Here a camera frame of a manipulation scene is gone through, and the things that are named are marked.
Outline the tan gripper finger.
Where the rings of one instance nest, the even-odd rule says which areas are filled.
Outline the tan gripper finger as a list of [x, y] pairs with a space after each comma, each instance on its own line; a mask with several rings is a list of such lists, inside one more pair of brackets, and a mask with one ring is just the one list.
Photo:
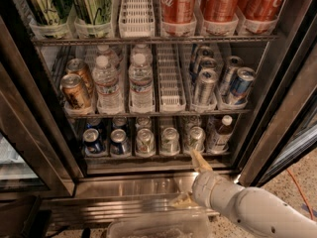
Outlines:
[[197, 150], [191, 149], [190, 156], [193, 168], [198, 173], [203, 173], [212, 170], [211, 166], [207, 163], [207, 161], [202, 157], [202, 155]]
[[191, 193], [182, 193], [169, 202], [171, 207], [190, 207], [193, 204]]

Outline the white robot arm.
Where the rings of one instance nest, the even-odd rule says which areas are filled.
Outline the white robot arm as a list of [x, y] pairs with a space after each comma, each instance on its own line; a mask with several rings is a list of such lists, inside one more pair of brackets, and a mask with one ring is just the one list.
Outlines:
[[191, 192], [173, 199], [172, 207], [211, 208], [260, 238], [317, 238], [317, 223], [279, 197], [265, 189], [244, 187], [218, 175], [194, 149], [190, 150], [190, 157], [198, 175]]

